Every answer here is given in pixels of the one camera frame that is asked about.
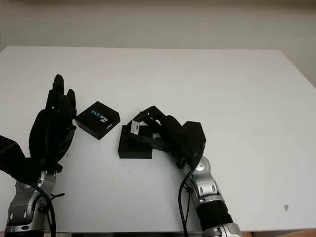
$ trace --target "silver joint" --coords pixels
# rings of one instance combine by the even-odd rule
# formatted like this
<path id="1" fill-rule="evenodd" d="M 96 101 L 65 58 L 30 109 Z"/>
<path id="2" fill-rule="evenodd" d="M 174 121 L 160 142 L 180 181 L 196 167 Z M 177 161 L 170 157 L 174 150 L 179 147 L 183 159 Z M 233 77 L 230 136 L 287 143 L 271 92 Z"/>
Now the silver joint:
<path id="1" fill-rule="evenodd" d="M 48 196 L 55 186 L 54 173 L 42 170 L 37 182 Z M 43 209 L 47 203 L 40 194 L 31 186 L 21 182 L 15 184 L 16 194 L 10 203 L 8 221 L 5 232 L 24 232 L 32 230 L 45 230 L 44 222 L 46 213 Z"/>
<path id="2" fill-rule="evenodd" d="M 191 175 L 190 187 L 193 189 L 191 195 L 195 208 L 209 201 L 224 201 L 221 191 L 211 175 L 211 165 L 204 156 Z"/>
<path id="3" fill-rule="evenodd" d="M 242 237 L 242 233 L 236 223 L 229 223 L 203 231 L 202 237 Z"/>

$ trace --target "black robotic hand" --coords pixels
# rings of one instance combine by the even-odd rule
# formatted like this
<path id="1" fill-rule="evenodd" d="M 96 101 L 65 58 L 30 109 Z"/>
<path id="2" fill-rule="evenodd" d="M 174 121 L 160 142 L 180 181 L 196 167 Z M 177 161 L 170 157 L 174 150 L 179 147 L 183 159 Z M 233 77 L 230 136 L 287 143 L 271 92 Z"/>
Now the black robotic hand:
<path id="1" fill-rule="evenodd" d="M 30 133 L 31 157 L 25 158 L 16 142 L 0 136 L 0 169 L 23 183 L 36 182 L 41 170 L 60 172 L 58 161 L 73 139 L 76 113 L 75 93 L 69 89 L 64 95 L 64 80 L 57 75 Z"/>

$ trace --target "silver robotic arm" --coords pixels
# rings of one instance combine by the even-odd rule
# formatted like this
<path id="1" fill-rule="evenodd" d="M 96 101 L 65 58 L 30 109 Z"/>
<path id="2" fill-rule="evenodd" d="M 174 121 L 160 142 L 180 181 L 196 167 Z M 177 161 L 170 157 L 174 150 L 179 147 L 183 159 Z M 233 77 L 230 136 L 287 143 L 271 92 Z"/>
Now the silver robotic arm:
<path id="1" fill-rule="evenodd" d="M 190 167 L 184 168 L 188 174 Z M 203 237 L 242 237 L 228 213 L 221 191 L 211 175 L 210 163 L 202 156 L 188 180 L 193 205 L 203 230 Z"/>
<path id="2" fill-rule="evenodd" d="M 56 183 L 56 173 L 41 171 L 38 187 L 48 196 Z M 17 181 L 16 194 L 9 206 L 5 237 L 42 237 L 45 231 L 47 202 L 30 185 Z"/>
<path id="3" fill-rule="evenodd" d="M 148 138 L 138 133 L 140 122 L 145 122 L 160 138 Z M 181 125 L 173 116 L 163 114 L 155 106 L 140 112 L 126 127 L 127 137 L 147 144 L 154 149 L 171 153 L 179 168 L 184 169 L 185 179 L 179 189 L 179 209 L 187 236 L 181 194 L 184 185 L 189 186 L 193 203 L 200 219 L 204 237 L 241 237 L 241 232 L 228 213 L 217 183 L 210 172 L 210 163 L 203 156 L 206 143 L 199 122 L 187 121 Z"/>

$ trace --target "black box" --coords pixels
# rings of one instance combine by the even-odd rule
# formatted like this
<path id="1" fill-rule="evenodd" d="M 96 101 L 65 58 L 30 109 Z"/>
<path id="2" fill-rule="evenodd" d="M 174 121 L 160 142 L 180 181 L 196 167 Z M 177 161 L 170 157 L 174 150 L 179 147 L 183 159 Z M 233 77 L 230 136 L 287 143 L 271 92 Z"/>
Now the black box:
<path id="1" fill-rule="evenodd" d="M 76 117 L 78 126 L 100 140 L 120 122 L 118 112 L 106 105 L 95 102 Z"/>
<path id="2" fill-rule="evenodd" d="M 123 125 L 120 134 L 118 155 L 121 159 L 151 159 L 153 149 L 147 144 L 142 144 L 126 137 L 126 125 Z M 139 126 L 139 135 L 149 138 L 153 137 L 153 132 L 149 126 Z"/>

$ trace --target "white wall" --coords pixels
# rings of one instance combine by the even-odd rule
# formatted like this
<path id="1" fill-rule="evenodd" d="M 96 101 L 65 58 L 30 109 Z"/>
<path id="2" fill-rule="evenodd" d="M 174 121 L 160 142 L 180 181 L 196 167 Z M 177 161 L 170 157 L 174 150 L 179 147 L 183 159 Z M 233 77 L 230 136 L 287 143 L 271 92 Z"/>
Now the white wall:
<path id="1" fill-rule="evenodd" d="M 316 1 L 0 0 L 7 45 L 281 49 L 316 85 Z"/>

